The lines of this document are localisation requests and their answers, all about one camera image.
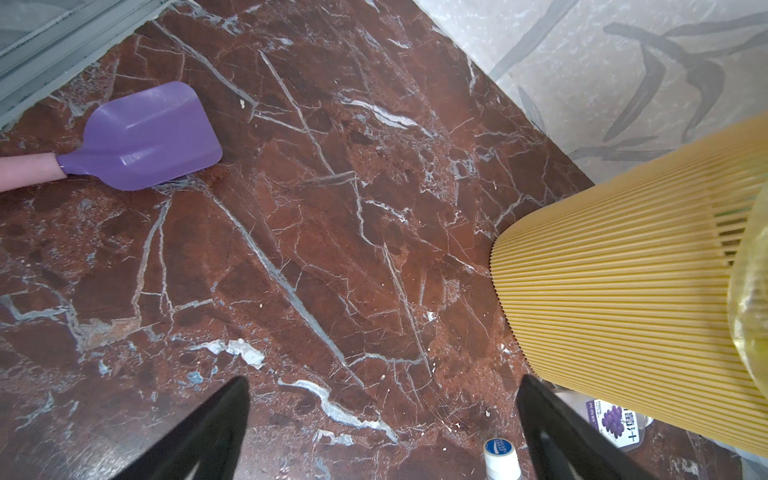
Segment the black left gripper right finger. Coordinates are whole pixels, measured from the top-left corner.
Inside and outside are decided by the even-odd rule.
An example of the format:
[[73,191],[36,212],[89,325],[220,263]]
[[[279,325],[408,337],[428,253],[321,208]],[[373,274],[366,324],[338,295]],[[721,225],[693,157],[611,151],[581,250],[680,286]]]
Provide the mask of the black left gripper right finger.
[[517,410],[539,479],[653,477],[532,375],[520,382]]

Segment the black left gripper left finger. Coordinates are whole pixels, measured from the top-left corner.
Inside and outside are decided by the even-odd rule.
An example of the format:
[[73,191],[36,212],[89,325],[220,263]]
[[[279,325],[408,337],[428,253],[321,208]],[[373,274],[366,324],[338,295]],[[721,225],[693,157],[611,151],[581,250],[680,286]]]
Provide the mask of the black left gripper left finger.
[[117,479],[232,479],[248,414],[249,384],[232,378]]

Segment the large clear water bottle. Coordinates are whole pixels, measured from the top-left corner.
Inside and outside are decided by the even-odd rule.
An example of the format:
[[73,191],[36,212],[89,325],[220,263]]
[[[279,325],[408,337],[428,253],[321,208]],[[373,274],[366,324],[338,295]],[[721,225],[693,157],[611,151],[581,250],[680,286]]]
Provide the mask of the large clear water bottle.
[[487,480],[520,480],[522,471],[514,445],[505,438],[492,438],[483,445]]

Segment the purple grape label bottle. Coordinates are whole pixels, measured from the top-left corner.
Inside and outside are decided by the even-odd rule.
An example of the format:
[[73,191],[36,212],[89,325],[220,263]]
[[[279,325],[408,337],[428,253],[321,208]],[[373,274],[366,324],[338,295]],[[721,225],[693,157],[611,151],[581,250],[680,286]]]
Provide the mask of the purple grape label bottle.
[[557,389],[555,394],[585,419],[613,446],[624,452],[638,448],[654,419],[576,391]]

